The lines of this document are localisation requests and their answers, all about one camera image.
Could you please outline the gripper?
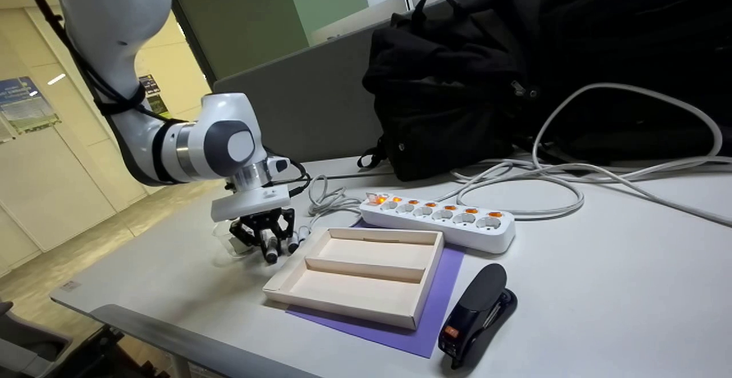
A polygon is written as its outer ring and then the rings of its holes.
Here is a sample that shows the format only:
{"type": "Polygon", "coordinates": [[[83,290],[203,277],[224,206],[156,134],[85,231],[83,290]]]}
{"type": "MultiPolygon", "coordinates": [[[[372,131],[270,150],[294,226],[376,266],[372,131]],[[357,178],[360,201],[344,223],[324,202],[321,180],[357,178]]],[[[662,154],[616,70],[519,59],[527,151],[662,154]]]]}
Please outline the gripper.
{"type": "Polygon", "coordinates": [[[239,217],[231,222],[229,232],[245,246],[252,247],[259,246],[256,231],[264,229],[277,230],[278,240],[290,239],[295,233],[295,209],[279,208],[239,217]],[[284,227],[280,226],[280,219],[285,222],[284,227]]]}

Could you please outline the clear plastic container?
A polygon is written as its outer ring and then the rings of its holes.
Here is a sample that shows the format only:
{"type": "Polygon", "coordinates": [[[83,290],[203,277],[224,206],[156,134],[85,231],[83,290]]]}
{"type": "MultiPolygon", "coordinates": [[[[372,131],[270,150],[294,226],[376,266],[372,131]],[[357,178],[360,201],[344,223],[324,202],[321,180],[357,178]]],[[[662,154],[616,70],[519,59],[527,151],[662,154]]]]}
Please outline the clear plastic container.
{"type": "Polygon", "coordinates": [[[248,246],[231,233],[232,224],[238,221],[221,221],[214,225],[212,236],[218,240],[226,252],[233,258],[243,258],[253,253],[253,246],[248,246]]]}

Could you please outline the wooden tray with divider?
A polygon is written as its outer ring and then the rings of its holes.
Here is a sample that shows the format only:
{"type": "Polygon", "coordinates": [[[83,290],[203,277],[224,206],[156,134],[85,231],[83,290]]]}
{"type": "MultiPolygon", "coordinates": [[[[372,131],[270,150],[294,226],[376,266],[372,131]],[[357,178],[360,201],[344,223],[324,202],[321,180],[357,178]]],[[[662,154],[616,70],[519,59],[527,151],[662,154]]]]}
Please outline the wooden tray with divider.
{"type": "Polygon", "coordinates": [[[443,249],[436,230],[317,228],[263,292],[278,303],[414,331],[443,249]]]}

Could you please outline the grey desk partition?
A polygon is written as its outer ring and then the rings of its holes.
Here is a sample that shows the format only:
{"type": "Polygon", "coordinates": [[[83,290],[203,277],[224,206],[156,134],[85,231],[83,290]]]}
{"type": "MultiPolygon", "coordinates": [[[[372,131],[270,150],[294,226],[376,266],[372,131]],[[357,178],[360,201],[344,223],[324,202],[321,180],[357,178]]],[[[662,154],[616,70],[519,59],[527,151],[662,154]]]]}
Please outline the grey desk partition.
{"type": "MultiPolygon", "coordinates": [[[[479,6],[488,0],[455,0],[479,6]]],[[[519,16],[535,34],[540,0],[514,0],[519,16]]],[[[390,26],[385,18],[214,83],[214,93],[244,93],[258,118],[264,145],[295,161],[357,156],[376,146],[383,128],[374,96],[363,86],[373,32],[390,26]]]]}

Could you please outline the white power strip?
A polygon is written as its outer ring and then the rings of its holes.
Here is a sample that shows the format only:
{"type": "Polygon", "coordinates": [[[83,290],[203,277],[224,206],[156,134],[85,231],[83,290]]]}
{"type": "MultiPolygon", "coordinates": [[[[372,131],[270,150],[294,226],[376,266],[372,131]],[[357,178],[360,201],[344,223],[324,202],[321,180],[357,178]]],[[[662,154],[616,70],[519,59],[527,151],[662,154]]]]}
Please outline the white power strip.
{"type": "Polygon", "coordinates": [[[516,236],[515,217],[509,212],[444,201],[368,193],[359,212],[373,226],[439,230],[450,244],[491,254],[506,252],[516,236]]]}

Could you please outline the purple paper sheet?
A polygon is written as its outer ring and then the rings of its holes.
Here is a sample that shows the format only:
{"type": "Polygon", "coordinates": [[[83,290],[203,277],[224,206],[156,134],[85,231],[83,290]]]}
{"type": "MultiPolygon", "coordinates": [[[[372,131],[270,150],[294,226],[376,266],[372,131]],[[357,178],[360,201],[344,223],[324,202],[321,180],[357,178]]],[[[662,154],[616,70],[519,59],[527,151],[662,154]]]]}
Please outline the purple paper sheet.
{"type": "Polygon", "coordinates": [[[429,289],[419,326],[414,331],[395,328],[386,324],[370,323],[346,316],[332,315],[321,311],[289,305],[296,316],[328,328],[355,336],[373,343],[397,349],[423,358],[429,358],[437,342],[437,330],[446,316],[452,290],[463,262],[464,253],[450,248],[444,242],[436,274],[429,289]]]}

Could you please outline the black backpack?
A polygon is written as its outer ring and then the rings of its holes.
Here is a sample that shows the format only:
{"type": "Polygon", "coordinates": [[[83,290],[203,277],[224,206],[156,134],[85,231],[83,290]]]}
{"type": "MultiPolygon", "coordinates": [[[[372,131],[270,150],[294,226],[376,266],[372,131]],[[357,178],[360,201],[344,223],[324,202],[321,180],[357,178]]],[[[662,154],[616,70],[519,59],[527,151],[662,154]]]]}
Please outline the black backpack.
{"type": "Polygon", "coordinates": [[[538,94],[514,0],[420,0],[371,35],[363,87],[382,134],[356,164],[427,179],[514,150],[514,123],[538,94]]]}

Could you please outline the black stapler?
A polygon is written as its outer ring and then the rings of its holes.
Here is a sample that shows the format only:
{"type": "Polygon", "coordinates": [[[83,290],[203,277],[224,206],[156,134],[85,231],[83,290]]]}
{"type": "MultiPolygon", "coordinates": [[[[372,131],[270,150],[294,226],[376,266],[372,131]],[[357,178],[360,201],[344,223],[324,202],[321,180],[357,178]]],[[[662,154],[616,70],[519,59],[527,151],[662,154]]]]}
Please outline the black stapler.
{"type": "Polygon", "coordinates": [[[437,347],[451,371],[475,368],[499,329],[518,307],[498,263],[484,266],[464,290],[437,336],[437,347]]]}

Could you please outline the office chair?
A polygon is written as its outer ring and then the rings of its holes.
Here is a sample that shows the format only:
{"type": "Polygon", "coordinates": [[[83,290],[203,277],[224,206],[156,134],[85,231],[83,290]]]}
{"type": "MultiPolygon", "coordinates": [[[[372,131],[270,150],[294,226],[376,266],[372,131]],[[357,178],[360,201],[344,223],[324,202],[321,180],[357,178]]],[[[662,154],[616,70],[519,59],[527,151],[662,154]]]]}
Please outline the office chair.
{"type": "Polygon", "coordinates": [[[70,336],[24,320],[13,306],[0,299],[0,378],[172,378],[149,361],[137,363],[117,329],[102,326],[72,348],[70,336]]]}

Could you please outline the dark wall poster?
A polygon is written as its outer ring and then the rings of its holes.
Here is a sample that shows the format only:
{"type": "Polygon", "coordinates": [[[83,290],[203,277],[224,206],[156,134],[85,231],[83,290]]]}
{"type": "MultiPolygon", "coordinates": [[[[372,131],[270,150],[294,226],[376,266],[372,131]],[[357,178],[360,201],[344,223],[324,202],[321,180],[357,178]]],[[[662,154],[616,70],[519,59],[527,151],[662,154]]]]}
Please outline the dark wall poster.
{"type": "Polygon", "coordinates": [[[145,89],[146,98],[152,112],[165,118],[172,117],[166,104],[163,102],[161,89],[157,81],[154,80],[153,75],[143,75],[138,77],[138,80],[145,89]]]}

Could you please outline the blue wall poster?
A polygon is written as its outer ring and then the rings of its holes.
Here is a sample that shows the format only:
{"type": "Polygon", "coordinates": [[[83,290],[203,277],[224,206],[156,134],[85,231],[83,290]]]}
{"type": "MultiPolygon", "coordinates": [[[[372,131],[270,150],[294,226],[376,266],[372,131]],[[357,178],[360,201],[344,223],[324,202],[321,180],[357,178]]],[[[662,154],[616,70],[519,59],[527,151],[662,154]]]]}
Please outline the blue wall poster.
{"type": "Polygon", "coordinates": [[[0,116],[17,135],[37,132],[62,122],[28,76],[0,80],[0,116]]]}

